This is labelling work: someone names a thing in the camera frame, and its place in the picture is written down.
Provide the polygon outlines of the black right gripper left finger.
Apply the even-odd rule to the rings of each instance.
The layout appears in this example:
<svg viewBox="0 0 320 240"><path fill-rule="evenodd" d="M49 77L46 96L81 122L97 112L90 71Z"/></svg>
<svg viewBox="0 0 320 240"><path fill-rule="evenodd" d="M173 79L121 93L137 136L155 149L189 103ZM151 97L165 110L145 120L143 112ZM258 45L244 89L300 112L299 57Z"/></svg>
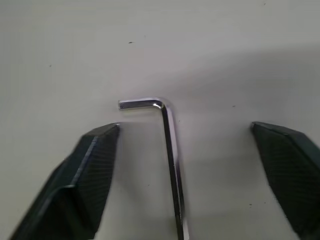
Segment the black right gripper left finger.
<svg viewBox="0 0 320 240"><path fill-rule="evenodd" d="M94 240L111 188L119 135L117 123L82 135L9 240Z"/></svg>

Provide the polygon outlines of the silver L-shaped hex key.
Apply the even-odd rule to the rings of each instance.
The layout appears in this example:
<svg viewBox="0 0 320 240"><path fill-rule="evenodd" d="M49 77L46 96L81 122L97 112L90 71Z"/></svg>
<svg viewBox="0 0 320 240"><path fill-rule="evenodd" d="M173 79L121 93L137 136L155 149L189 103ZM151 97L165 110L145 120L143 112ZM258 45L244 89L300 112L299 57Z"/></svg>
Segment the silver L-shaped hex key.
<svg viewBox="0 0 320 240"><path fill-rule="evenodd" d="M165 100L158 97L119 100L118 108L120 110L156 108L161 112L169 166L170 186L173 199L177 239L190 240L190 231L187 218L185 216L185 200L173 111Z"/></svg>

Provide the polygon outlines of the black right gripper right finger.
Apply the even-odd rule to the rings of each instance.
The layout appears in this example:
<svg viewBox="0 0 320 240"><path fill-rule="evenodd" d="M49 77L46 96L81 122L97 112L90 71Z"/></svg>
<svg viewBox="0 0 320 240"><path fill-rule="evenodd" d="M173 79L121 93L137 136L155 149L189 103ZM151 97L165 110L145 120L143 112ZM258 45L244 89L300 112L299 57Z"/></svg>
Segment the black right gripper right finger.
<svg viewBox="0 0 320 240"><path fill-rule="evenodd" d="M268 184L300 240L320 240L320 147L284 126L251 124Z"/></svg>

